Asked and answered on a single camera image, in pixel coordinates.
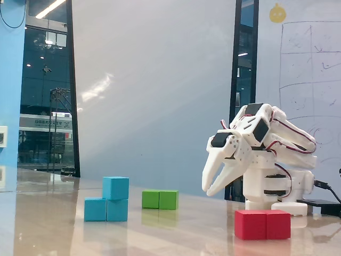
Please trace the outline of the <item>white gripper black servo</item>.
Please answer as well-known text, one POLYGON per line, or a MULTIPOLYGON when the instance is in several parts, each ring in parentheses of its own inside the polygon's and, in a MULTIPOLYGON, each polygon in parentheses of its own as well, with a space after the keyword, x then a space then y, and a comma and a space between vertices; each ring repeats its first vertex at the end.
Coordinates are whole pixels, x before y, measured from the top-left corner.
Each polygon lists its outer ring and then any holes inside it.
POLYGON ((208 139, 208 158, 202 172, 202 190, 214 196, 242 176, 253 160, 251 146, 236 130, 218 130, 208 139))

